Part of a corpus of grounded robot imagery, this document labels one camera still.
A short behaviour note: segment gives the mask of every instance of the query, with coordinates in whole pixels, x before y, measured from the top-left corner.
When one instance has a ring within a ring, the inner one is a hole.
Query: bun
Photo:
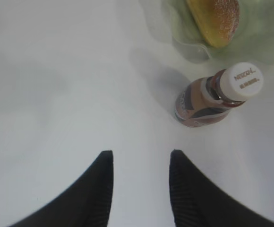
[[[238,0],[187,0],[205,40],[213,47],[227,46],[239,26]]]

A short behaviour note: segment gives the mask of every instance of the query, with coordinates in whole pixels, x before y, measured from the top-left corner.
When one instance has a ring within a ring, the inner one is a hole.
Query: white table
[[[187,128],[176,95],[221,67],[197,49],[183,58],[162,12],[161,0],[0,0],[0,227],[50,202],[106,149],[109,227],[174,227],[174,148],[274,221],[274,67],[262,68],[260,96]]]

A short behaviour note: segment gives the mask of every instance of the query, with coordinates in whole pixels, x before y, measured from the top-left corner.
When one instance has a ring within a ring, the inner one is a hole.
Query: nescafe logo
[[[244,77],[249,76],[250,74],[254,74],[255,72],[256,72],[256,71],[253,71],[253,70],[250,68],[250,70],[247,70],[247,71],[245,71],[245,72],[240,73],[239,75],[237,75],[237,76],[235,77],[235,80],[237,81],[237,80],[239,80],[239,79],[242,79],[242,78],[244,78]]]

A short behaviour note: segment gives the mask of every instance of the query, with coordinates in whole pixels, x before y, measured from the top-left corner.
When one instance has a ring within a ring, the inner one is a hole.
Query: bottle
[[[212,77],[191,83],[176,101],[176,116],[189,127],[217,123],[232,108],[257,95],[263,83],[263,75],[255,65],[238,63]]]

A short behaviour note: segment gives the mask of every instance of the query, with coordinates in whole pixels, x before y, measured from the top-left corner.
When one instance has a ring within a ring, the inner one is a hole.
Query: white bottle cap
[[[257,66],[241,62],[228,68],[220,79],[223,94],[232,101],[244,102],[257,95],[264,78]]]

